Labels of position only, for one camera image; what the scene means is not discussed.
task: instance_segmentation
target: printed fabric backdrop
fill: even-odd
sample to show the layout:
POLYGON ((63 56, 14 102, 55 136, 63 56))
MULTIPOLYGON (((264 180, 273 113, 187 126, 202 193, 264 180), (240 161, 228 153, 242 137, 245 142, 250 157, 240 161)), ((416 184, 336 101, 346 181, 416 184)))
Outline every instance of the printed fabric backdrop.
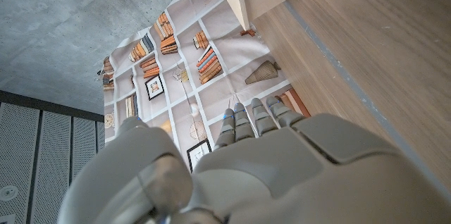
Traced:
POLYGON ((187 166, 187 151, 211 148, 223 112, 236 102, 297 95, 255 27, 243 29, 226 0, 174 0, 152 26, 123 40, 104 61, 106 142, 128 116, 162 127, 187 166))

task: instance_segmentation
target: bookshelf print curtain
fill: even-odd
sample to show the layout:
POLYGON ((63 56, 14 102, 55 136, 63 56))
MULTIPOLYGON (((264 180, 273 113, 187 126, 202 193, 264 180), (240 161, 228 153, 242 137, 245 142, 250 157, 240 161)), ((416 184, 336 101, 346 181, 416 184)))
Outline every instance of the bookshelf print curtain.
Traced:
MULTIPOLYGON (((159 19, 122 41, 110 56, 118 85, 112 105, 116 124, 120 125, 126 118, 121 111, 125 108, 123 98, 136 94, 139 117, 149 126, 166 130, 188 166, 189 148, 203 139, 214 146, 226 108, 241 102, 252 116, 252 98, 264 101, 269 96, 283 95, 291 86, 282 70, 275 75, 272 72, 267 80, 246 84, 260 65, 275 61, 258 30, 252 28, 254 36, 240 34, 243 29, 226 0, 174 0, 159 19), (130 52, 145 35, 154 51, 136 62, 130 61, 130 52), (149 100, 146 73, 140 64, 152 59, 158 64, 155 67, 159 68, 164 93, 149 100), (125 86, 130 84, 130 74, 121 77, 121 72, 127 74, 129 70, 134 74, 134 91, 125 86)), ((114 130, 110 135, 117 132, 117 127, 110 129, 114 130)))

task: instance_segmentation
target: gray stripe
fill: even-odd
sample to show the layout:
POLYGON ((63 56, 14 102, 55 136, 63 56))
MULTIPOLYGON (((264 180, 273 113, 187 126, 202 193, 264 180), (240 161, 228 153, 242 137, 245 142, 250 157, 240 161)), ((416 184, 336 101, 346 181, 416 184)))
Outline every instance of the gray stripe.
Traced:
POLYGON ((319 37, 313 32, 313 30, 307 25, 304 19, 296 12, 296 10, 291 6, 290 2, 284 2, 285 7, 309 35, 311 40, 317 45, 319 50, 323 55, 329 60, 333 67, 337 70, 347 84, 351 87, 360 101, 367 107, 373 114, 374 118, 382 125, 385 131, 390 135, 390 137, 395 141, 396 145, 404 152, 404 154, 417 166, 417 168, 427 177, 429 182, 431 182, 436 189, 438 189, 441 194, 446 197, 446 199, 451 202, 451 194, 448 192, 446 187, 438 180, 438 178, 432 173, 428 166, 419 158, 418 154, 410 147, 410 145, 402 138, 402 136, 396 131, 396 129, 388 122, 381 112, 374 105, 373 101, 365 94, 365 92, 360 88, 360 86, 355 82, 347 70, 340 64, 339 60, 332 54, 327 46, 319 39, 319 37))

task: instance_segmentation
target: book spine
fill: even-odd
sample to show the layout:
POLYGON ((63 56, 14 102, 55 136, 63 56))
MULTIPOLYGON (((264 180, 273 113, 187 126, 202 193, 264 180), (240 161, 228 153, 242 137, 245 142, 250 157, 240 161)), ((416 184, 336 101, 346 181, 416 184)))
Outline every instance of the book spine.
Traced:
POLYGON ((221 66, 221 64, 219 64, 218 60, 216 59, 216 61, 214 61, 214 63, 212 63, 211 66, 209 66, 209 68, 202 73, 202 75, 200 76, 200 81, 208 77, 219 66, 221 66))
POLYGON ((140 63, 140 67, 143 68, 143 67, 146 67, 146 66, 150 66, 153 63, 155 63, 155 58, 150 59, 148 61, 141 62, 140 63))
POLYGON ((199 74, 200 77, 205 76, 205 75, 208 75, 208 74, 210 73, 209 71, 211 71, 212 68, 216 68, 216 67, 218 67, 218 66, 220 66, 219 60, 216 59, 216 60, 208 67, 208 69, 206 69, 203 73, 200 73, 200 74, 199 74))
POLYGON ((197 63, 197 67, 200 67, 200 65, 205 62, 205 60, 208 59, 208 57, 210 57, 210 55, 213 53, 213 49, 208 50, 208 52, 204 55, 204 57, 197 63))
POLYGON ((209 41, 206 39, 206 36, 205 36, 205 33, 203 30, 200 32, 200 39, 202 40, 202 44, 203 44, 202 48, 206 49, 209 41))
POLYGON ((160 69, 158 69, 158 70, 150 70, 150 71, 147 71, 145 74, 144 74, 144 78, 148 78, 148 77, 151 77, 151 76, 155 76, 155 75, 158 75, 160 73, 160 69))
POLYGON ((167 38, 168 35, 166 34, 166 32, 163 30, 163 28, 161 27, 161 24, 156 24, 156 26, 160 29, 161 34, 163 35, 163 38, 167 38))
POLYGON ((196 47, 196 49, 200 48, 199 42, 197 41, 197 36, 194 36, 192 41, 194 42, 194 47, 196 47))
POLYGON ((162 41, 160 47, 163 48, 165 46, 172 45, 172 44, 175 44, 174 36, 169 37, 168 39, 162 41))
POLYGON ((142 48, 141 42, 139 42, 139 43, 136 45, 135 51, 137 52, 137 54, 138 54, 138 56, 139 56, 140 58, 146 56, 146 52, 144 51, 144 48, 142 48))
POLYGON ((216 56, 216 53, 211 53, 211 55, 199 67, 197 67, 197 70, 203 68, 214 56, 216 56))
POLYGON ((201 70, 199 70, 199 73, 203 73, 216 59, 217 57, 215 55, 201 70))
POLYGON ((164 47, 164 49, 162 49, 161 52, 173 51, 176 49, 177 49, 177 45, 171 45, 171 46, 164 47))
POLYGON ((158 36, 160 37, 160 40, 163 41, 163 39, 164 39, 163 35, 161 34, 160 29, 158 28, 156 23, 154 23, 154 29, 155 29, 156 33, 158 34, 158 36))
POLYGON ((208 77, 204 78, 203 81, 201 81, 202 84, 207 83, 209 80, 213 79, 220 71, 222 70, 221 66, 218 66, 213 72, 209 74, 208 77))
POLYGON ((168 33, 168 36, 172 36, 171 31, 169 30, 168 23, 163 23, 163 24, 164 24, 164 28, 166 29, 166 32, 168 33))
POLYGON ((145 68, 142 68, 142 71, 143 72, 147 72, 148 70, 151 70, 151 69, 154 69, 154 68, 157 68, 157 67, 158 67, 158 64, 157 63, 153 63, 153 64, 151 64, 149 66, 146 66, 145 68))
POLYGON ((304 117, 306 117, 306 118, 311 117, 310 112, 307 110, 307 107, 304 105, 304 103, 300 99, 299 95, 297 95, 295 89, 292 88, 288 91, 291 93, 291 95, 293 96, 293 99, 296 101, 297 105, 299 106, 299 109, 302 111, 302 115, 304 115, 304 117))
POLYGON ((162 54, 163 54, 163 55, 168 55, 168 54, 173 54, 173 53, 177 53, 177 52, 178 52, 178 50, 175 49, 175 50, 173 50, 173 51, 164 51, 164 52, 162 52, 162 54))
POLYGON ((147 49, 147 45, 144 43, 144 39, 141 38, 140 45, 145 55, 149 54, 149 50, 147 49))

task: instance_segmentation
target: robotic finger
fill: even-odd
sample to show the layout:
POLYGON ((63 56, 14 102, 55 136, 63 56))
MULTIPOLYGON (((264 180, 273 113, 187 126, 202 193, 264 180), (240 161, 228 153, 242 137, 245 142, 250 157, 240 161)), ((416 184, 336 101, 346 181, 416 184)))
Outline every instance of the robotic finger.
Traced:
POLYGON ((245 106, 241 103, 235 104, 235 141, 255 137, 245 106))
POLYGON ((226 147, 235 142, 235 116, 231 108, 228 108, 224 112, 223 126, 219 133, 218 140, 214 149, 220 149, 226 147))

